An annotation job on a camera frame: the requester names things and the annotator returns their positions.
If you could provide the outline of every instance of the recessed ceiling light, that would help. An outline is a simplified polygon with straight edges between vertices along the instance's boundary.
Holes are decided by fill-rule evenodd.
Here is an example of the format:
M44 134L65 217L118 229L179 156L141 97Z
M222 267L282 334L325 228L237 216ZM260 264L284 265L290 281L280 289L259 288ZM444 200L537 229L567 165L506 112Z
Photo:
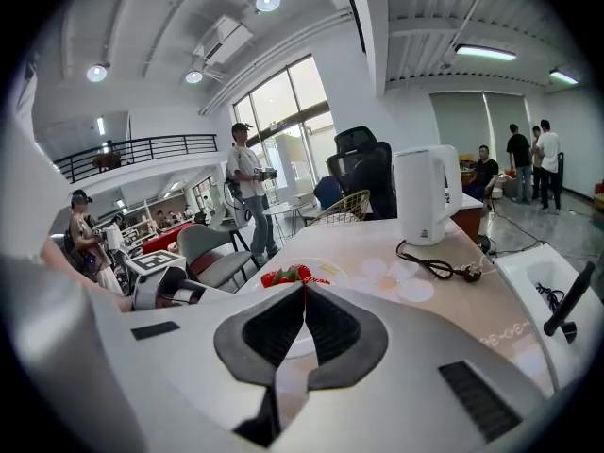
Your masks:
M573 77L569 77L568 75L565 75L560 71L551 71L549 74L552 77L555 77L559 80L566 82L567 84L579 84L578 80L574 79Z
M107 69L100 64L93 65L93 67L86 72L86 77L91 82L100 82L107 77Z
M189 82L189 84L196 84L201 79L203 79L203 75L199 71L190 71L186 76L185 80Z
M281 0L256 0L256 8L260 11L273 11L280 3Z
M98 127L98 133L103 136L103 134L105 134L105 124L103 123L102 117L99 117L96 120L96 126Z
M480 45L458 45L455 52L462 56L488 57L491 59L514 60L516 55L513 52L493 49L491 47L482 47Z

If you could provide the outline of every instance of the kettle handle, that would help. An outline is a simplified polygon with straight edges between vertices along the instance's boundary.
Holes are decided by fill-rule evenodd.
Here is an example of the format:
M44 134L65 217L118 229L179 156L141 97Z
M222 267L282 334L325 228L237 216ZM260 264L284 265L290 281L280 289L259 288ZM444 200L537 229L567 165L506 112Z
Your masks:
M453 146L438 146L433 151L432 156L445 166L446 183L449 188L449 203L445 206L445 211L436 217L436 221L440 223L460 210L463 191L461 190L461 171L457 149Z

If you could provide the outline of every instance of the air conditioner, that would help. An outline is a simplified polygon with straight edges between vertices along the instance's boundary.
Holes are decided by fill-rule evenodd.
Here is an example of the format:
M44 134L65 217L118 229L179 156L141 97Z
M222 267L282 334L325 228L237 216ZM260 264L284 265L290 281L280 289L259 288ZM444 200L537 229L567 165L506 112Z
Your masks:
M208 65L223 64L252 38L252 33L241 22L223 15L206 32L194 54L203 57Z

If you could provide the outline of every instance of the black t-shirt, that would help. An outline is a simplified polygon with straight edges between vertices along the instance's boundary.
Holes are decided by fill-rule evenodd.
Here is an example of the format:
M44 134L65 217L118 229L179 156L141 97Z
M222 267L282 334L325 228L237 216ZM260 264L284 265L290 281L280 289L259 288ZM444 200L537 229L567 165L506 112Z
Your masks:
M516 168L530 166L529 150L529 141L519 132L514 134L508 141L507 152L513 154L513 162Z
M493 176L499 174L499 165L494 159L489 159L487 162L478 161L476 167L476 179L474 182L479 186L487 186Z

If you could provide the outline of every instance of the man holding camera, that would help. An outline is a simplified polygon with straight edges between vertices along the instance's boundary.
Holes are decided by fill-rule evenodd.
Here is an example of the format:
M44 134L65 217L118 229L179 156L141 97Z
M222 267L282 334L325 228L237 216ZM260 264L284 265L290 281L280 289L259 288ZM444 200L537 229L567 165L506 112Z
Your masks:
M114 294L123 295L122 287L109 265L109 257L103 249L103 238L95 235L86 223L89 198L78 193L72 196L72 217L69 230L75 249L84 257L86 266L98 284Z
M248 125L244 123L235 123L231 128L231 134L236 144L228 153L226 169L228 174L239 182L242 200L256 220L251 250L258 264L262 266L266 263L263 256L264 249L266 249L268 258L271 259L278 252L278 248L273 238L273 221L270 216L262 214L268 209L268 199L262 185L266 174L259 173L262 165L256 153L245 146L247 129Z

